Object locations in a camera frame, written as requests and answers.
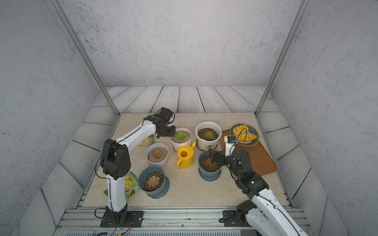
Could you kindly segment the blue pot red succulent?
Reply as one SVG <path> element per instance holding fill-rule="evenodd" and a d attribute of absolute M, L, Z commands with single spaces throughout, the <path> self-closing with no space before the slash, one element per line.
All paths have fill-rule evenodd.
<path fill-rule="evenodd" d="M 199 174 L 207 182 L 217 180 L 221 175 L 221 167 L 217 163 L 211 162 L 209 151 L 203 152 L 199 156 Z"/>

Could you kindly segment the white pot bright green succulent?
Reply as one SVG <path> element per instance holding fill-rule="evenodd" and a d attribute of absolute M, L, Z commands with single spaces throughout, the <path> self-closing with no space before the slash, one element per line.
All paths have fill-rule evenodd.
<path fill-rule="evenodd" d="M 175 152 L 182 146 L 190 146 L 192 144 L 192 133 L 187 128 L 176 128 L 176 132 L 171 137 L 172 146 Z"/>

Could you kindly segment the yellow watering can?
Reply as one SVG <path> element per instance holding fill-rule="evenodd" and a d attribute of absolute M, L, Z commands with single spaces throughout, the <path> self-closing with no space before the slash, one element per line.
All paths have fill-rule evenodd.
<path fill-rule="evenodd" d="M 181 146 L 178 151 L 177 155 L 179 160 L 177 162 L 177 168 L 191 168 L 194 164 L 194 149 L 196 147 L 196 142 L 194 142 L 191 146 L 185 145 Z"/>

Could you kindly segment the small white pot pink-green succulent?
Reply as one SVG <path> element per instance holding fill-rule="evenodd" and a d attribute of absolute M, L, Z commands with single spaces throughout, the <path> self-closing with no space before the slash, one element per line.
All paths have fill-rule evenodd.
<path fill-rule="evenodd" d="M 168 148 L 165 144 L 156 143 L 146 150 L 146 158 L 149 166 L 163 168 L 168 162 Z"/>

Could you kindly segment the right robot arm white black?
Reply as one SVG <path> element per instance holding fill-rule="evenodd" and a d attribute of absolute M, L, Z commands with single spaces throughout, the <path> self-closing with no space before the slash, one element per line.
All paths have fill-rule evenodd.
<path fill-rule="evenodd" d="M 246 150 L 209 151 L 211 162 L 227 167 L 236 186 L 249 198 L 236 208 L 241 224 L 253 227 L 258 236 L 307 235 L 282 207 L 268 183 L 253 170 Z"/>

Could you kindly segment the large white round pot succulent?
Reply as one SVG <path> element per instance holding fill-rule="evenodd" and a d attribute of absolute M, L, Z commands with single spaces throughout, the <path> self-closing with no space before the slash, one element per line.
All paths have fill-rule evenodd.
<path fill-rule="evenodd" d="M 202 122 L 196 129 L 197 148 L 200 151 L 207 151 L 210 148 L 216 149 L 221 138 L 221 127 L 214 122 Z"/>

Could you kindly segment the brown tray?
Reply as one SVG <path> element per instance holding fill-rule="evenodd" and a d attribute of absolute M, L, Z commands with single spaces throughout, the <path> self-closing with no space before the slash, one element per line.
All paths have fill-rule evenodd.
<path fill-rule="evenodd" d="M 275 162 L 260 141 L 250 147 L 244 146 L 244 150 L 249 154 L 253 170 L 260 176 L 276 172 L 277 166 Z"/>

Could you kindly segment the green orange snack packet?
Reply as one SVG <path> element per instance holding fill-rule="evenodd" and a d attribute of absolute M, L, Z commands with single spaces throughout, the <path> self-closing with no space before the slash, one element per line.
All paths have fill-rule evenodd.
<path fill-rule="evenodd" d="M 145 138 L 142 142 L 138 144 L 138 146 L 150 146 L 155 143 L 154 135 L 150 135 Z"/>

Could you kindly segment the yellow bread roll lower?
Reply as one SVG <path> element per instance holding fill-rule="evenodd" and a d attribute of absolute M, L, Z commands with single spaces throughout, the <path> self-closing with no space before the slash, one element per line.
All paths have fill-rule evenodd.
<path fill-rule="evenodd" d="M 258 138 L 255 134 L 250 133 L 249 131 L 246 131 L 246 130 L 242 130 L 240 133 L 236 134 L 235 136 L 239 142 L 247 142 L 247 143 L 254 141 Z"/>

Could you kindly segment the green yellow candy bag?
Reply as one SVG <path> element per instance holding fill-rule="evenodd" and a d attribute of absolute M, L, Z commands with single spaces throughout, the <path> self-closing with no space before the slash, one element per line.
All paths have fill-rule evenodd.
<path fill-rule="evenodd" d="M 125 175 L 125 199 L 128 200 L 140 189 L 137 176 L 130 171 Z"/>

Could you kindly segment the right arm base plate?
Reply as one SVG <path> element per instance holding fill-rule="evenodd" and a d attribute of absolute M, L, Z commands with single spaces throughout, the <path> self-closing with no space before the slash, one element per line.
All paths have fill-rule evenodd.
<path fill-rule="evenodd" d="M 236 210 L 224 210 L 219 222 L 225 227 L 250 227 L 246 216 Z"/>

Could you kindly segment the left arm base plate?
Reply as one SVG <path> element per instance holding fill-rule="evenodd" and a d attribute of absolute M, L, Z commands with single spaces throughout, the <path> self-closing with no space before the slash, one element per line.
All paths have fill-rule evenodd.
<path fill-rule="evenodd" d="M 101 228 L 140 228 L 144 211 L 122 211 L 114 213 L 106 210 L 101 220 Z"/>

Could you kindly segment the front aluminium rail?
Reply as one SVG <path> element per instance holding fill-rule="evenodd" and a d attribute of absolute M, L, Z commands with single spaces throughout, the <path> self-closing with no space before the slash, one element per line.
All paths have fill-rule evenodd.
<path fill-rule="evenodd" d="M 82 207 L 66 210 L 54 232 L 55 236 L 147 235 L 251 235 L 253 227 L 225 227 L 219 222 L 224 210 L 235 207 L 132 207 L 144 211 L 140 228 L 101 228 L 103 209 Z"/>

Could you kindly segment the aluminium frame post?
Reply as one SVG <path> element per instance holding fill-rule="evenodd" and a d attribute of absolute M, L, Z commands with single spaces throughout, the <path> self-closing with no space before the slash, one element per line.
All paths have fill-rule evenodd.
<path fill-rule="evenodd" d="M 79 57 L 81 58 L 82 62 L 84 63 L 85 67 L 89 71 L 93 81 L 95 82 L 96 86 L 98 87 L 99 91 L 103 95 L 105 101 L 110 106 L 112 112 L 118 118 L 120 116 L 120 112 L 115 106 L 113 99 L 109 95 L 109 92 L 105 88 L 103 81 L 101 80 L 98 72 L 96 71 L 90 57 L 88 56 L 82 42 L 80 41 L 77 33 L 75 32 L 69 18 L 67 17 L 60 1 L 58 0 L 49 0 L 48 3 L 50 4 L 51 8 L 55 12 L 59 22 L 61 23 L 63 29 L 65 30 L 66 34 L 70 38 L 71 42 L 73 43 Z"/>
<path fill-rule="evenodd" d="M 278 57 L 278 60 L 274 66 L 274 69 L 272 71 L 272 74 L 266 84 L 266 87 L 265 87 L 265 91 L 263 93 L 263 96 L 260 100 L 260 103 L 258 105 L 258 108 L 255 112 L 255 115 L 256 117 L 258 117 L 260 115 L 260 113 L 262 112 L 263 110 L 263 107 L 268 99 L 268 96 L 278 78 L 278 75 L 279 75 L 279 72 L 285 62 L 285 59 L 290 51 L 290 48 L 295 40 L 295 37 L 296 35 L 298 34 L 298 31 L 300 29 L 300 26 L 302 24 L 302 21 L 306 15 L 306 12 L 308 10 L 308 7 L 309 7 L 309 4 L 310 4 L 310 0 L 302 0 L 301 1 L 301 4 L 299 6 L 299 9 L 297 11 L 297 14 L 296 14 L 296 17 L 294 18 L 294 21 L 293 21 L 293 24 L 289 30 L 289 33 L 286 37 L 286 40 L 285 40 L 285 43 L 282 47 L 282 50 L 280 52 L 280 55 Z"/>

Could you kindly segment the right aluminium frame post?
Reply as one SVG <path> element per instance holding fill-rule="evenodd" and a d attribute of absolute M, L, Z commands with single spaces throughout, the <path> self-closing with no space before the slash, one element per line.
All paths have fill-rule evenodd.
<path fill-rule="evenodd" d="M 297 14 L 296 14 L 296 17 L 294 18 L 294 21 L 293 21 L 293 24 L 289 30 L 289 33 L 286 37 L 286 40 L 285 40 L 285 43 L 282 47 L 282 50 L 280 52 L 280 55 L 278 57 L 278 60 L 274 66 L 274 69 L 272 71 L 272 74 L 266 84 L 266 87 L 265 87 L 265 91 L 263 93 L 263 96 L 260 100 L 260 103 L 258 105 L 258 108 L 255 112 L 255 115 L 256 117 L 258 117 L 260 115 L 260 113 L 262 112 L 263 110 L 263 107 L 268 99 L 268 96 L 278 78 L 278 75 L 279 75 L 279 72 L 285 62 L 285 59 L 290 51 L 290 48 L 295 40 L 295 37 L 296 35 L 298 34 L 298 31 L 300 29 L 300 26 L 302 24 L 302 21 L 306 15 L 306 12 L 308 10 L 308 7 L 309 7 L 309 4 L 310 4 L 310 0 L 302 0 L 301 1 L 301 4 L 299 6 L 299 9 L 297 11 Z"/>

